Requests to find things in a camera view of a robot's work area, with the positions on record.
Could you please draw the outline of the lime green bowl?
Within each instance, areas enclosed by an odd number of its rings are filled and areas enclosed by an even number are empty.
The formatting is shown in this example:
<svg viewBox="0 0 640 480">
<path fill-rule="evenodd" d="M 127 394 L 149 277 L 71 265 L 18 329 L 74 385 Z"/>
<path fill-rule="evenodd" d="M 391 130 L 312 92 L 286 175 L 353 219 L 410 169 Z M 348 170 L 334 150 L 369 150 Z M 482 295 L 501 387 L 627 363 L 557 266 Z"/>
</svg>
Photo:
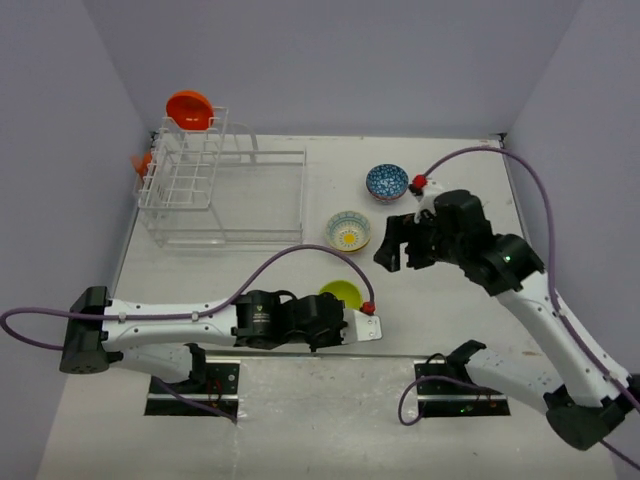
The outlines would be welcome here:
<svg viewBox="0 0 640 480">
<path fill-rule="evenodd" d="M 330 293 L 349 309 L 359 310 L 363 297 L 359 288 L 347 280 L 334 280 L 320 288 L 319 294 Z"/>
</svg>

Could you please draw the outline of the blue patterned bowl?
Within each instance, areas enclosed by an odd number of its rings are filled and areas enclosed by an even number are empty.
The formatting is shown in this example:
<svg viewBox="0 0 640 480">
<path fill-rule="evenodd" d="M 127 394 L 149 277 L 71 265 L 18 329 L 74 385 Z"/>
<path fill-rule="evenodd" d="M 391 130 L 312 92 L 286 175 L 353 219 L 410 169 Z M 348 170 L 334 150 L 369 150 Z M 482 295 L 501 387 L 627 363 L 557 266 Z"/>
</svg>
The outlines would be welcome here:
<svg viewBox="0 0 640 480">
<path fill-rule="evenodd" d="M 395 164 L 380 164 L 373 167 L 366 176 L 368 191 L 382 196 L 404 194 L 408 189 L 409 177 L 406 171 Z"/>
</svg>

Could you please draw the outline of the yellow patterned bowl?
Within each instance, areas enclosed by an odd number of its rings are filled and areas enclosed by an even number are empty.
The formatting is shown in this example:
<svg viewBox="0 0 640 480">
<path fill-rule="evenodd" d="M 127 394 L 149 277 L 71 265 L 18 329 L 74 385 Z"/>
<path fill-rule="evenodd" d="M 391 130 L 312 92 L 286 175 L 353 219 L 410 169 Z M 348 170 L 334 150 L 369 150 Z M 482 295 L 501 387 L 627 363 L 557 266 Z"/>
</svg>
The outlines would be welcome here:
<svg viewBox="0 0 640 480">
<path fill-rule="evenodd" d="M 325 239 L 331 248 L 342 253 L 362 250 L 371 240 L 370 220 L 357 211 L 338 212 L 325 225 Z"/>
</svg>

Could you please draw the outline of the orange bowl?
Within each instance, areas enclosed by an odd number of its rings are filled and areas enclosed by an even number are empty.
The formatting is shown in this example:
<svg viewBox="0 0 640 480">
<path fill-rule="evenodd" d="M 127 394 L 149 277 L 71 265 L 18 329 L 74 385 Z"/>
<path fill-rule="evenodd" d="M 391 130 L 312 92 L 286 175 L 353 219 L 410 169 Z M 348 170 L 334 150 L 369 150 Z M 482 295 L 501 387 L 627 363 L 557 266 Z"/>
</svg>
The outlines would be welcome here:
<svg viewBox="0 0 640 480">
<path fill-rule="evenodd" d="M 166 114 L 180 128 L 203 131 L 210 127 L 214 118 L 214 107 L 201 93 L 182 90 L 174 93 L 166 102 Z"/>
</svg>

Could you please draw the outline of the red patterned bowl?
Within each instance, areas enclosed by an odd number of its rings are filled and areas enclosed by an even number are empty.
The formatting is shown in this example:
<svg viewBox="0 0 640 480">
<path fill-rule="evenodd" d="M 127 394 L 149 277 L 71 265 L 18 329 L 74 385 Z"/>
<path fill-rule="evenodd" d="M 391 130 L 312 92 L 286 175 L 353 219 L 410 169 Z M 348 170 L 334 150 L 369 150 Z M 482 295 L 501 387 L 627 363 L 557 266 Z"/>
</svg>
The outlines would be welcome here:
<svg viewBox="0 0 640 480">
<path fill-rule="evenodd" d="M 370 196 L 377 202 L 381 203 L 381 204 L 392 204 L 396 201 L 398 201 L 399 199 L 401 199 L 404 194 L 400 194 L 400 195 L 396 195 L 396 196 L 382 196 L 382 195 L 378 195 L 373 191 L 369 191 Z"/>
</svg>

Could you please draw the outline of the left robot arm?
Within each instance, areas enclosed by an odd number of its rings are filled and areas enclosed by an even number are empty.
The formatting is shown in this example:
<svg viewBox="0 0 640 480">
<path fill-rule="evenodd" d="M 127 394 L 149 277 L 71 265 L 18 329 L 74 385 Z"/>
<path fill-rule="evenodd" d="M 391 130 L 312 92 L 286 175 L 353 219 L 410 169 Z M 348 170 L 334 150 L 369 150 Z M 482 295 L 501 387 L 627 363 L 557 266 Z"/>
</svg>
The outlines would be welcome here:
<svg viewBox="0 0 640 480">
<path fill-rule="evenodd" d="M 254 290 L 204 304 L 140 304 L 91 287 L 71 307 L 59 369 L 83 375 L 116 366 L 195 393 L 208 379 L 206 344 L 260 350 L 306 344 L 316 351 L 345 344 L 353 321 L 331 294 Z"/>
</svg>

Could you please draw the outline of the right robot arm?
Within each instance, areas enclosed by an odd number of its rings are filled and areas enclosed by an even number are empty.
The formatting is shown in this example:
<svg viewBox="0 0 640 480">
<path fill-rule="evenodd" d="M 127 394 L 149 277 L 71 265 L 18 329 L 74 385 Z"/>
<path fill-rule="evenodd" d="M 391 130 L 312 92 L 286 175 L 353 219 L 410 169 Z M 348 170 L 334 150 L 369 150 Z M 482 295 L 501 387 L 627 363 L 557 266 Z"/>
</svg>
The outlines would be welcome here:
<svg viewBox="0 0 640 480">
<path fill-rule="evenodd" d="M 469 340 L 452 351 L 424 381 L 447 382 L 456 392 L 493 390 L 546 417 L 569 446 L 586 451 L 639 404 L 639 378 L 597 346 L 549 286 L 549 272 L 529 244 L 496 234 L 481 201 L 467 190 L 426 196 L 416 213 L 390 216 L 375 263 L 389 272 L 400 255 L 415 270 L 444 262 L 495 298 L 528 331 L 553 365 L 530 373 L 485 344 Z"/>
</svg>

